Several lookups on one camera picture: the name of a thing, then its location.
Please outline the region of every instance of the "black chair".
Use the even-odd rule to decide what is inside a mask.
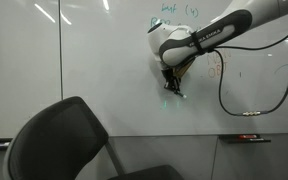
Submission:
[[[58,102],[34,116],[12,140],[4,159],[6,180],[74,180],[103,146],[118,176],[110,180],[182,180],[164,165],[125,174],[108,134],[79,97]]]

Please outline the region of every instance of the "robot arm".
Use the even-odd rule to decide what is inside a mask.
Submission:
[[[197,56],[287,14],[288,0],[233,0],[216,22],[198,32],[188,26],[155,25],[148,41],[166,79],[164,88],[184,97],[180,78]]]

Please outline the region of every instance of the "black cable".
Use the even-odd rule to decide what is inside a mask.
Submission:
[[[263,48],[244,48],[244,50],[246,50],[246,49],[252,49],[252,50],[257,49],[257,50],[261,50],[261,49],[266,49],[266,48],[272,47],[272,46],[274,46],[274,45],[269,45],[269,46],[266,46],[266,47],[263,47]],[[277,109],[283,104],[283,102],[285,101],[285,99],[286,99],[286,97],[287,97],[287,95],[288,95],[288,85],[287,85],[286,91],[285,91],[282,99],[280,100],[280,102],[279,102],[273,109],[271,109],[271,110],[268,110],[268,111],[245,112],[245,113],[231,113],[230,111],[228,111],[228,110],[224,107],[224,105],[223,105],[222,95],[221,95],[221,92],[222,92],[222,82],[223,82],[223,76],[224,76],[224,70],[223,70],[223,69],[224,69],[224,60],[223,60],[222,54],[221,54],[219,51],[214,50],[214,52],[216,52],[216,53],[220,56],[220,59],[221,59],[222,70],[221,70],[221,77],[220,77],[220,83],[219,83],[219,91],[218,91],[218,93],[219,93],[220,105],[221,105],[221,107],[223,108],[223,110],[224,110],[226,113],[228,113],[228,114],[230,114],[230,115],[232,115],[232,116],[257,116],[257,115],[262,115],[262,114],[271,113],[271,112],[277,110]]]
[[[219,48],[230,48],[230,49],[240,49],[240,50],[249,50],[249,51],[257,51],[257,50],[262,50],[262,49],[267,49],[267,48],[270,48],[270,47],[273,47],[281,42],[283,42],[284,40],[286,40],[288,38],[288,35],[285,36],[283,39],[271,44],[271,45],[268,45],[268,46],[264,46],[264,47],[260,47],[260,48],[248,48],[248,47],[238,47],[238,46],[217,46],[215,47],[215,49],[219,49]]]

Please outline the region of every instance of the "whiteboard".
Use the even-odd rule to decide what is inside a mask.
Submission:
[[[61,99],[58,12],[55,0],[0,0],[0,138]]]
[[[218,101],[219,58],[198,57],[182,78],[182,99],[163,89],[146,33],[156,19],[200,29],[230,0],[63,0],[64,97],[81,96],[113,136],[288,133],[288,97],[269,115],[233,117]],[[288,34],[288,16],[228,43],[260,47]],[[257,52],[220,50],[223,102],[233,112],[269,110],[288,83],[288,42]]]

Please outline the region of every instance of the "gray wall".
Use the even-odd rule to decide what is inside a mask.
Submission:
[[[170,164],[186,180],[287,180],[288,135],[264,135],[272,143],[225,144],[216,136],[114,137],[110,142],[127,172]],[[4,152],[0,152],[0,180]],[[116,175],[105,149],[77,180]]]

